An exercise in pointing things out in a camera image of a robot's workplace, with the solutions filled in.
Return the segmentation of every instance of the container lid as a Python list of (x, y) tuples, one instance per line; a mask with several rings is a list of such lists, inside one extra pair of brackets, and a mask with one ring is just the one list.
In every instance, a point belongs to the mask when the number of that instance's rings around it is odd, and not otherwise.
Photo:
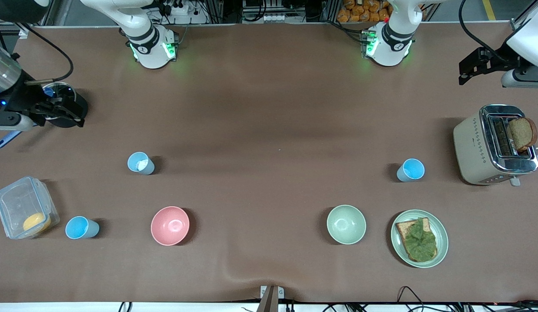
[(11, 239), (35, 235), (50, 224), (51, 207), (49, 192), (31, 176), (0, 190), (0, 217)]

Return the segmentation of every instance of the green bowl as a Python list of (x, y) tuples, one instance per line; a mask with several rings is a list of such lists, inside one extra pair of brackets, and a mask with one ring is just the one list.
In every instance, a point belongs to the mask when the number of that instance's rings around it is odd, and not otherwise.
[(334, 207), (326, 218), (326, 228), (335, 241), (344, 245), (355, 244), (367, 229), (363, 213), (350, 205)]
[[(431, 232), (437, 237), (437, 256), (430, 261), (417, 262), (408, 257), (408, 253), (402, 244), (400, 233), (396, 228), (396, 223), (416, 220), (417, 218), (429, 218), (429, 225), (431, 226)], [(437, 217), (431, 215), (427, 211), (420, 211), (419, 209), (412, 209), (410, 211), (404, 211), (396, 217), (392, 223), (392, 229), (390, 229), (390, 239), (392, 239), (392, 246), (403, 261), (409, 265), (413, 265), (416, 268), (432, 268), (444, 260), (448, 252), (448, 234), (444, 225), (437, 219)]]

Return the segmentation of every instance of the metallic cylinder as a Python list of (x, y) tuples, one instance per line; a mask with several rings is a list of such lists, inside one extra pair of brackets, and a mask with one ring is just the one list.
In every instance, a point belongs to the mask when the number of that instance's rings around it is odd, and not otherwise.
[(7, 51), (0, 48), (0, 93), (12, 87), (19, 79), (22, 69)]

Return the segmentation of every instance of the yellow tape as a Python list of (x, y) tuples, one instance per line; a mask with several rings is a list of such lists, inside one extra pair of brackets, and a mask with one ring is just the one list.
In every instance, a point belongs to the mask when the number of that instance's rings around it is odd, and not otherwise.
[(489, 20), (496, 20), (496, 16), (494, 16), (494, 11), (490, 5), (490, 0), (483, 0), (483, 6), (485, 6), (486, 16), (489, 18)]

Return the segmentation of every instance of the lettuce leaf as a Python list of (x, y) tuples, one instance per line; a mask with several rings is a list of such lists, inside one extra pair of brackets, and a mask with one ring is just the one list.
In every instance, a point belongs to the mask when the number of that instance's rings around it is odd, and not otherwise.
[(437, 249), (437, 238), (432, 232), (423, 231), (423, 218), (417, 219), (417, 222), (409, 228), (405, 248), (410, 257), (417, 262), (433, 259)]

